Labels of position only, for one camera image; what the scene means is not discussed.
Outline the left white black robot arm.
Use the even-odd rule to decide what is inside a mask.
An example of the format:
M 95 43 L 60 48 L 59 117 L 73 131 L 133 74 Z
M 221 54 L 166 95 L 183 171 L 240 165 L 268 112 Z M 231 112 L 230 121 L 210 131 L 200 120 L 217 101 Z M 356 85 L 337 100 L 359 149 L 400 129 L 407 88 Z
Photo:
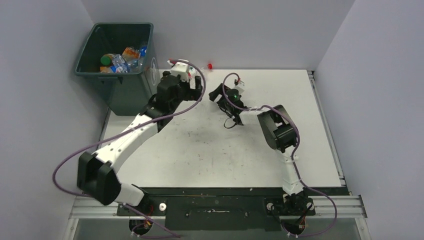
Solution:
M 180 75 L 165 71 L 154 94 L 142 111 L 116 139 L 94 153 L 78 158 L 77 186 L 102 205 L 113 202 L 129 204 L 136 215 L 149 210 L 145 193 L 137 186 L 120 182 L 117 173 L 124 162 L 149 138 L 159 133 L 176 115 L 183 101 L 198 103 L 203 94 L 201 76 L 195 76 L 194 88 Z

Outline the blue label water bottle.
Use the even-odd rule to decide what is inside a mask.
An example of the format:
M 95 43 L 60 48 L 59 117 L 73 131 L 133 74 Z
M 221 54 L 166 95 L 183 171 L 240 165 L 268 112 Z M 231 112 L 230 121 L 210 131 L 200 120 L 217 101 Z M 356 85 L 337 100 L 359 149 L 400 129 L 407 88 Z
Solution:
M 146 52 L 147 52 L 147 48 L 148 48 L 148 42 L 144 41 L 141 43 L 140 47 L 139 47 L 139 57 L 138 57 L 138 61 L 137 61 L 137 70 L 138 71 L 142 71 L 143 70 L 143 65 L 144 65 L 144 59 L 146 56 Z

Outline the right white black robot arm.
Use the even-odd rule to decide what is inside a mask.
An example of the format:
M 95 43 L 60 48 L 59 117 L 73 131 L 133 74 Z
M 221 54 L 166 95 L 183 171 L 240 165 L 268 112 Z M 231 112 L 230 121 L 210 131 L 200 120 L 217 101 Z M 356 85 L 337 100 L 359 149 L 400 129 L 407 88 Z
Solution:
M 289 214 L 296 214 L 306 199 L 293 155 L 298 145 L 298 132 L 291 125 L 292 120 L 282 105 L 270 110 L 249 110 L 241 101 L 242 92 L 241 85 L 230 88 L 221 83 L 208 97 L 235 126 L 260 127 L 267 145 L 282 161 L 283 209 Z

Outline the red label bottle back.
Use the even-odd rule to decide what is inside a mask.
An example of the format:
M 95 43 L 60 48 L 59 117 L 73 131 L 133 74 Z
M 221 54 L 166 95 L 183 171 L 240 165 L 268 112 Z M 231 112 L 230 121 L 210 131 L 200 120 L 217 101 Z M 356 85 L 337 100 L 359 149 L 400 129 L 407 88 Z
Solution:
M 213 70 L 213 65 L 208 63 L 205 67 L 200 67 L 199 70 L 194 68 L 193 66 L 189 66 L 188 68 L 188 76 L 190 80 L 194 80 L 195 76 L 201 76 L 201 73 L 207 78 L 208 74 Z

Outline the clear crushed bottle back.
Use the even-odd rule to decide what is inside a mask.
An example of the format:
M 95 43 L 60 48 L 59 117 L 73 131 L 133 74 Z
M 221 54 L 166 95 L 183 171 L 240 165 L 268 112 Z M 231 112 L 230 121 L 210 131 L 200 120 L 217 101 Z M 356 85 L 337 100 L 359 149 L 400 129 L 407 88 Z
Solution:
M 112 59 L 112 63 L 115 67 L 116 72 L 118 73 L 127 73 L 128 72 L 128 65 L 126 60 L 120 55 L 116 54 L 114 58 Z

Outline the orange crushed bottle back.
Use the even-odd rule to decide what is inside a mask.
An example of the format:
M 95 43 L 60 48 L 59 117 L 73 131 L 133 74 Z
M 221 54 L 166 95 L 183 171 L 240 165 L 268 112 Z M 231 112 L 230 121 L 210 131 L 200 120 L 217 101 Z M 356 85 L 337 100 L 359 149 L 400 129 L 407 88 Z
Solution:
M 124 49 L 121 55 L 126 62 L 130 62 L 133 60 L 138 60 L 141 53 L 139 49 L 129 46 Z

